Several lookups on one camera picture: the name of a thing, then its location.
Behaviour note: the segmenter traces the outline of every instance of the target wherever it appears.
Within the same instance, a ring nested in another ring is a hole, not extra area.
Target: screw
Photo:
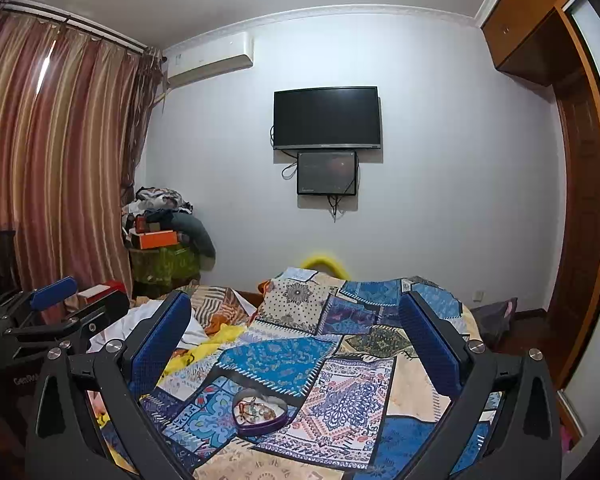
[[[112,339],[111,341],[107,342],[106,345],[104,345],[104,348],[110,354],[115,354],[122,348],[122,341],[120,341],[120,339]]]
[[[539,351],[537,348],[532,348],[531,350],[529,350],[529,357],[531,357],[534,361],[541,361],[542,352]]]
[[[62,355],[62,350],[59,349],[58,347],[52,348],[51,350],[49,350],[49,352],[46,353],[46,356],[49,359],[51,359],[52,361],[54,359],[58,359],[61,355]]]
[[[474,354],[482,354],[487,349],[484,343],[479,339],[469,339],[469,342],[466,345]]]

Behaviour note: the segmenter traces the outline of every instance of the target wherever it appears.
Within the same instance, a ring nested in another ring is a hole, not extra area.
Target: box
[[[122,282],[109,280],[108,282],[100,283],[78,292],[78,294],[76,294],[78,297],[78,308],[84,308],[91,303],[95,303],[100,298],[104,298],[112,291],[112,289],[120,290],[126,294],[126,288]]]
[[[153,249],[178,243],[176,231],[158,231],[155,233],[131,234],[131,244],[136,249]]]

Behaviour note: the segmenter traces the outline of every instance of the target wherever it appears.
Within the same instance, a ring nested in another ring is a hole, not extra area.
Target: blue patterned quilt
[[[238,339],[141,399],[193,478],[393,480],[448,408],[400,327],[397,305],[416,290],[465,338],[479,337],[456,298],[417,276],[344,282],[320,272],[297,275],[270,282]],[[238,437],[231,405],[243,388],[285,400],[289,423]],[[492,394],[454,471],[473,463],[499,400]],[[110,422],[103,434],[129,460]]]

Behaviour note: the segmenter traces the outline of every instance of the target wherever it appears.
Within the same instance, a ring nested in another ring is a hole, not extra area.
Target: cable
[[[273,126],[269,130],[269,140],[271,142],[271,147],[273,148]],[[295,160],[298,160],[298,156],[297,155],[294,155],[293,153],[286,152],[285,150],[280,150],[280,151],[282,153],[284,153],[286,156],[290,156],[291,158],[294,158]]]
[[[291,174],[285,175],[285,171],[288,170],[289,168],[293,168],[294,166],[295,166],[295,168],[291,172]],[[298,162],[297,161],[292,162],[284,170],[282,170],[282,173],[281,173],[282,178],[284,178],[285,180],[291,180],[294,177],[294,175],[296,174],[296,171],[298,171]]]
[[[354,176],[351,179],[351,182],[349,182],[349,185],[345,188],[344,192],[341,194],[338,194],[338,195],[327,195],[327,200],[329,201],[329,205],[331,206],[331,216],[333,216],[334,223],[337,220],[336,216],[338,214],[338,206],[340,205],[340,200],[342,199],[343,196],[346,195],[347,191],[351,187],[351,184],[353,184],[356,181],[356,179],[358,179],[358,181],[360,181],[360,160],[357,160],[356,176]]]

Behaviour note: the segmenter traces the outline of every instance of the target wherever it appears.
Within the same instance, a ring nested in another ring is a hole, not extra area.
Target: air conditioner
[[[247,32],[209,41],[169,60],[169,88],[253,66],[253,38]]]

